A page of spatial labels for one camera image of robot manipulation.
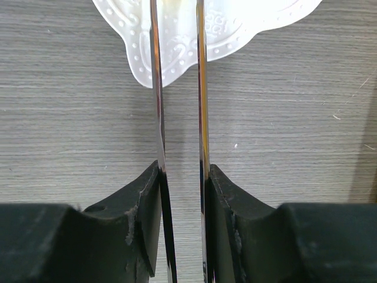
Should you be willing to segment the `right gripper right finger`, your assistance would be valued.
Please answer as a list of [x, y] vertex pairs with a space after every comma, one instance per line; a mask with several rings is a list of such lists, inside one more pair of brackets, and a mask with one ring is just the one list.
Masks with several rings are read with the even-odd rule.
[[211, 165], [207, 254], [212, 282], [375, 282], [376, 205], [273, 208]]

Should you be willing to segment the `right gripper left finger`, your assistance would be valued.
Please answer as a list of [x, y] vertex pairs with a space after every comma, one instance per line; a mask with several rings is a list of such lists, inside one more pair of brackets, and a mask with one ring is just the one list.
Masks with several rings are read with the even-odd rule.
[[60, 203], [1, 204], [2, 282], [148, 282], [155, 276], [158, 165], [78, 210]]

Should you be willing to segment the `metal serving tongs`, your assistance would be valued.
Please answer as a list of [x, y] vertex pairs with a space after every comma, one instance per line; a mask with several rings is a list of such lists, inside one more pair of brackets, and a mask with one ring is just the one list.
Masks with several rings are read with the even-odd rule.
[[[196, 2], [196, 27], [197, 27], [197, 61], [199, 81], [199, 152], [200, 152], [200, 207], [201, 207], [201, 240], [203, 258], [204, 282], [214, 282], [213, 261], [211, 247], [208, 244], [208, 208], [210, 199], [210, 155], [209, 155], [209, 117], [207, 93], [207, 38], [205, 30], [204, 1]], [[161, 194], [161, 207], [163, 214], [164, 241], [167, 259], [167, 281], [177, 282], [176, 251], [174, 245], [173, 218], [171, 214], [170, 192], [166, 172], [166, 147], [165, 147], [165, 121], [163, 105], [163, 78], [161, 72], [160, 39], [158, 30], [157, 2], [150, 1], [150, 50], [151, 50], [151, 75], [153, 93], [156, 97], [157, 114], [157, 160], [158, 182]]]

